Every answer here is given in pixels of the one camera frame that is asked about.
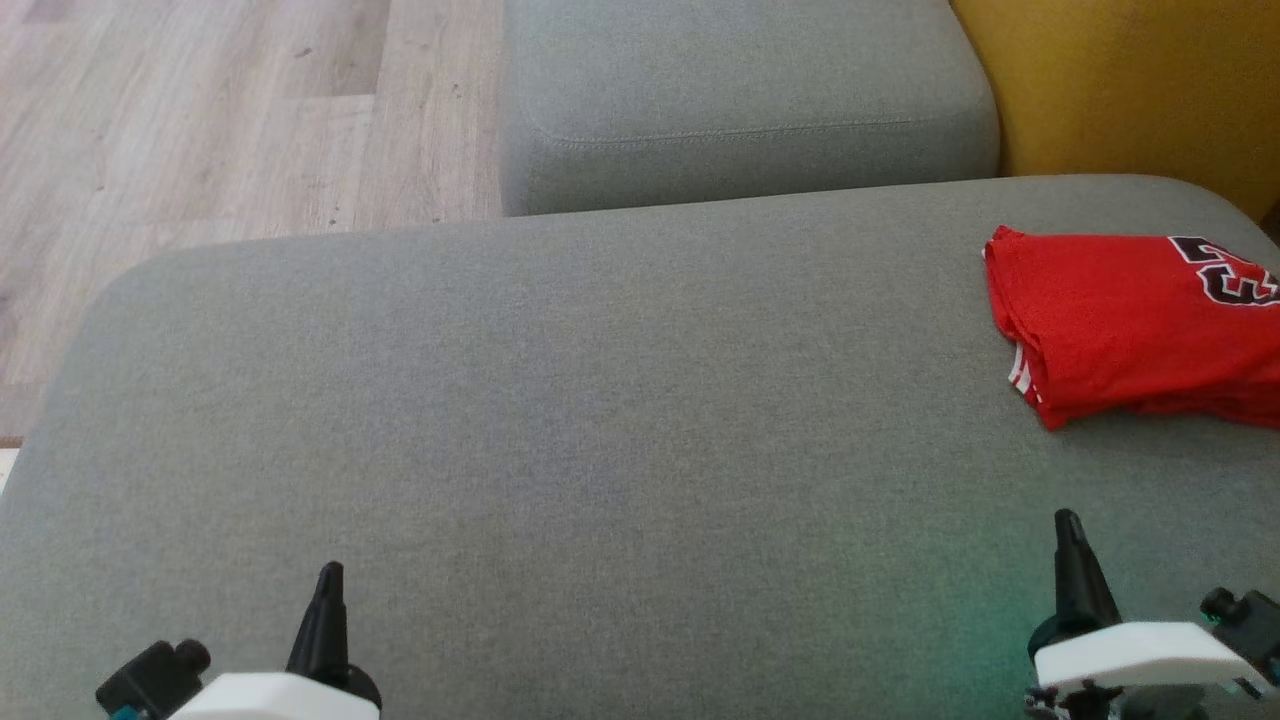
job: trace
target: wooden floor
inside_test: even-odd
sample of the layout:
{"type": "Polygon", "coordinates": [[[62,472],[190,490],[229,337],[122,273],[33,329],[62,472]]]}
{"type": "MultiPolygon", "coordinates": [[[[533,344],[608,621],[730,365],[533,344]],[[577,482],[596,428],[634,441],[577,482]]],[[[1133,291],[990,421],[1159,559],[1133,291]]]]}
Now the wooden floor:
{"type": "Polygon", "coordinates": [[[500,0],[0,0],[0,438],[183,247],[498,214],[500,0]]]}
{"type": "Polygon", "coordinates": [[[9,482],[9,471],[13,470],[13,464],[17,461],[17,450],[0,447],[0,492],[4,492],[4,486],[9,482]]]}

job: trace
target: sofa cushion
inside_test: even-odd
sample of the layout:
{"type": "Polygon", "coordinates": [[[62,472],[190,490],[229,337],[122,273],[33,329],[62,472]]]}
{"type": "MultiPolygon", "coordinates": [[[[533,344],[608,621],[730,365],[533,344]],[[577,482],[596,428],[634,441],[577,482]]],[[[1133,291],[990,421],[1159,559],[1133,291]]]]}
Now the sofa cushion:
{"type": "Polygon", "coordinates": [[[160,638],[279,669],[330,559],[388,720],[1012,719],[1062,506],[1126,618],[1280,594],[1276,433],[1043,430],[987,302],[1000,223],[1280,265],[1225,201],[1142,177],[146,264],[90,311],[0,496],[5,717],[96,717],[160,638]]]}
{"type": "Polygon", "coordinates": [[[508,214],[989,177],[946,0],[508,0],[508,214]]]}

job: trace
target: gray sofa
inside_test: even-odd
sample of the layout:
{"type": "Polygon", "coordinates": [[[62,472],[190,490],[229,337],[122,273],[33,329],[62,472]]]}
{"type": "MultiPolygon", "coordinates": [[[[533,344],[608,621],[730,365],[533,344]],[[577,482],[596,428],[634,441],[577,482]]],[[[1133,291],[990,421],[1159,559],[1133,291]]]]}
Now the gray sofa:
{"type": "Polygon", "coordinates": [[[4,717],[95,717],[159,638],[279,669],[330,559],[392,720],[1019,717],[1061,506],[1126,618],[1280,588],[1274,432],[1047,433],[1009,387],[979,258],[1000,223],[1280,265],[1198,188],[1057,177],[137,268],[0,496],[4,717]]]}
{"type": "Polygon", "coordinates": [[[508,0],[509,215],[991,177],[946,0],[508,0]]]}

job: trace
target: yellow armchair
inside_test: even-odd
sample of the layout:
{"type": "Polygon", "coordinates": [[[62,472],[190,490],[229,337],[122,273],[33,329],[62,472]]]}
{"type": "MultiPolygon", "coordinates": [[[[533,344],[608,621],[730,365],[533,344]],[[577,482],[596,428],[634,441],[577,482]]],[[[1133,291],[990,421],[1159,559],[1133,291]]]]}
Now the yellow armchair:
{"type": "Polygon", "coordinates": [[[1280,1],[952,0],[1005,174],[1147,173],[1280,199],[1280,1]]]}

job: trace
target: red fabric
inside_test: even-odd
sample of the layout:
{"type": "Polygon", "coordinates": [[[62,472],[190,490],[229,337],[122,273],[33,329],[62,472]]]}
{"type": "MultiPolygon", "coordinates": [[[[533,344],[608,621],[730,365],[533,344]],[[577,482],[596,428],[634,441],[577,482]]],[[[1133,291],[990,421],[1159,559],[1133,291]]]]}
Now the red fabric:
{"type": "Polygon", "coordinates": [[[1029,236],[987,243],[1010,382],[1050,429],[1111,407],[1280,428],[1280,283],[1193,237],[1029,236]]]}

